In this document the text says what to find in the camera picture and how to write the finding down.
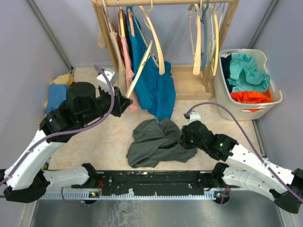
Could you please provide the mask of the dark grey t-shirt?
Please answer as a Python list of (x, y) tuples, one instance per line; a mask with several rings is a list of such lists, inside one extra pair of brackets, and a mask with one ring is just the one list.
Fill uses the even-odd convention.
[(134, 141), (126, 158), (132, 168), (155, 167), (159, 162), (185, 163), (197, 154), (196, 148), (185, 149), (180, 144), (181, 129), (169, 118), (160, 122), (149, 119), (133, 130)]

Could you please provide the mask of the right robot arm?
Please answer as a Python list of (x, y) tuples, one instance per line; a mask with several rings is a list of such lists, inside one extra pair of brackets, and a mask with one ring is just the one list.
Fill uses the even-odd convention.
[(289, 170), (259, 158), (233, 138), (213, 134), (200, 121), (182, 127), (181, 144), (198, 148), (217, 160), (212, 183), (237, 186), (272, 200), (279, 208), (297, 214), (303, 200), (303, 171)]

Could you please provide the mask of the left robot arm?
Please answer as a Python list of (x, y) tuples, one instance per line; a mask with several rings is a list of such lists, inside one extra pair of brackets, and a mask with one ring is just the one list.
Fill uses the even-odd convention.
[(98, 184), (99, 174), (92, 164), (68, 169), (47, 171), (42, 167), (48, 159), (72, 136), (88, 128), (88, 123), (105, 119), (109, 114), (121, 117), (132, 100), (122, 95), (116, 86), (108, 93), (95, 86), (80, 82), (66, 92), (66, 99), (41, 121), (35, 137), (22, 157), (8, 169), (0, 171), (1, 184), (6, 184), (7, 201), (31, 203), (47, 191), (63, 187), (92, 188)]

